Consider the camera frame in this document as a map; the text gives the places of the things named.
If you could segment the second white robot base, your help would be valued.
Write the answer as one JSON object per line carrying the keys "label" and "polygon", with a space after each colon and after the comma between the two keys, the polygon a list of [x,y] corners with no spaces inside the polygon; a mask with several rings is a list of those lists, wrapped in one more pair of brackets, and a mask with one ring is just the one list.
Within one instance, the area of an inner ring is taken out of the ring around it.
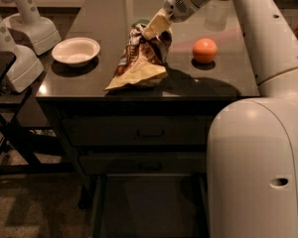
{"label": "second white robot base", "polygon": [[0,15],[0,72],[7,69],[5,82],[22,92],[44,71],[41,61],[28,47],[17,45]]}

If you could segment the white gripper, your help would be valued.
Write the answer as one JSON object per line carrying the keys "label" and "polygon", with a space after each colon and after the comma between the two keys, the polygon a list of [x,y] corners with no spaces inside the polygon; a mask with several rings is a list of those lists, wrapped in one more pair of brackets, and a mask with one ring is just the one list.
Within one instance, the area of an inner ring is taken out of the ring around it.
{"label": "white gripper", "polygon": [[164,32],[169,32],[172,23],[184,22],[198,10],[192,0],[164,0],[162,9],[145,27],[142,36],[146,40],[151,40]]}

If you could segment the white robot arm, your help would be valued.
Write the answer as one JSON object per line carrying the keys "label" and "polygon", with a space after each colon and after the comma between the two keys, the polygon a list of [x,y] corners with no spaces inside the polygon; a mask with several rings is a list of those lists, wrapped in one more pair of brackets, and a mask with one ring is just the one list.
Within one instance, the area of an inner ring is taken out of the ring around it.
{"label": "white robot arm", "polygon": [[[210,0],[164,0],[151,39]],[[298,238],[298,41],[273,0],[232,0],[260,93],[224,108],[207,144],[211,238]]]}

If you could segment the white robot base numbered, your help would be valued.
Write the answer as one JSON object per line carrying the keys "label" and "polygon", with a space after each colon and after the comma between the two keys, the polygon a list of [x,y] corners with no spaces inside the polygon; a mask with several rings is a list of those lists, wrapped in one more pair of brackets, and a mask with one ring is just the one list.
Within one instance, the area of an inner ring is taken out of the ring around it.
{"label": "white robot base numbered", "polygon": [[40,56],[61,41],[61,36],[54,22],[43,17],[35,0],[0,0],[3,3],[14,2],[18,12],[4,19],[18,44],[30,47]]}

